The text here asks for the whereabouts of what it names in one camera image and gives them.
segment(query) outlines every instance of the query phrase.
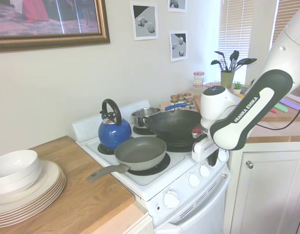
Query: gray frying pan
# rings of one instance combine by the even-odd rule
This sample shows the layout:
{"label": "gray frying pan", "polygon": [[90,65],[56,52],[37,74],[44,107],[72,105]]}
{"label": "gray frying pan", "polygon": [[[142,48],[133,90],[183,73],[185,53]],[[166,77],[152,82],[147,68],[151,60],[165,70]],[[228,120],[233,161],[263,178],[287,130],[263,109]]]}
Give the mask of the gray frying pan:
{"label": "gray frying pan", "polygon": [[115,157],[120,164],[97,170],[87,180],[92,183],[112,172],[123,174],[128,170],[144,171],[153,168],[163,160],[166,150],[166,143],[156,137],[141,136],[127,140],[115,150]]}

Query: cabinet knob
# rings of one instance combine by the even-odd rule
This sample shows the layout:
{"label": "cabinet knob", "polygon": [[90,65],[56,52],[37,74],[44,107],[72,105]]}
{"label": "cabinet knob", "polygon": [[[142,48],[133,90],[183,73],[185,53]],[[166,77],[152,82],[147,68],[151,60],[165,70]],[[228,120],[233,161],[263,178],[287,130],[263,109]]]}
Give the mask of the cabinet knob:
{"label": "cabinet knob", "polygon": [[251,161],[247,161],[246,165],[249,169],[252,169],[254,167],[254,164]]}

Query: burner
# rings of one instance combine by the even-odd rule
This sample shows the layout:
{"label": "burner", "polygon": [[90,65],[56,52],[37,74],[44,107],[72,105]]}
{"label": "burner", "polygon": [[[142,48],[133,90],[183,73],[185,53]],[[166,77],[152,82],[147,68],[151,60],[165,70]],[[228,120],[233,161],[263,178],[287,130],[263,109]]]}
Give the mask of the burner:
{"label": "burner", "polygon": [[132,170],[128,170],[128,172],[130,174],[136,175],[136,176],[150,176],[150,175],[155,175],[157,173],[160,173],[162,171],[164,171],[168,165],[170,163],[170,156],[166,153],[165,157],[163,158],[163,160],[156,165],[153,168],[150,168],[148,170],[144,170],[144,171],[132,171]]}
{"label": "burner", "polygon": [[115,150],[109,150],[109,149],[105,148],[105,146],[102,145],[101,143],[98,146],[98,151],[104,155],[113,155],[115,153]]}
{"label": "burner", "polygon": [[144,135],[144,136],[154,135],[154,133],[151,131],[151,129],[148,129],[148,128],[136,128],[136,127],[134,127],[132,130],[135,133],[139,134],[139,135]]}
{"label": "burner", "polygon": [[192,151],[193,144],[195,143],[195,140],[192,139],[186,139],[182,141],[174,141],[174,142],[169,142],[164,140],[166,145],[167,145],[167,151],[168,152],[174,152],[174,153],[187,153]]}
{"label": "burner", "polygon": [[188,153],[192,151],[192,146],[193,145],[188,145],[188,146],[172,146],[172,145],[167,145],[167,151],[168,152],[173,152],[173,153]]}

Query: kettle handle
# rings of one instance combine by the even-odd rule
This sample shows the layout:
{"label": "kettle handle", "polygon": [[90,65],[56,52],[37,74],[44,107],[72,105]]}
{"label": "kettle handle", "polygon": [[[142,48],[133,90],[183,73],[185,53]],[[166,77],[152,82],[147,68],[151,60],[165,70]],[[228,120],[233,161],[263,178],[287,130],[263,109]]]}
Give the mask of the kettle handle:
{"label": "kettle handle", "polygon": [[110,107],[115,113],[116,125],[120,126],[121,125],[120,109],[112,99],[106,99],[102,102],[102,114],[105,116],[105,118],[109,118],[109,113],[107,112],[107,107],[106,107],[107,104],[110,105]]}

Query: cabinet door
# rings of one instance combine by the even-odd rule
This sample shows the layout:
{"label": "cabinet door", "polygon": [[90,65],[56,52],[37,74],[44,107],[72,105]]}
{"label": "cabinet door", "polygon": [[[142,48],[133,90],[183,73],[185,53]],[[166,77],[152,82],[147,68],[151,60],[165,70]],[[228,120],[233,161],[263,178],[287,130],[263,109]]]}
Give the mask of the cabinet door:
{"label": "cabinet door", "polygon": [[300,152],[243,153],[231,234],[295,234],[299,196]]}
{"label": "cabinet door", "polygon": [[154,234],[153,219],[150,216],[145,217],[127,234]]}

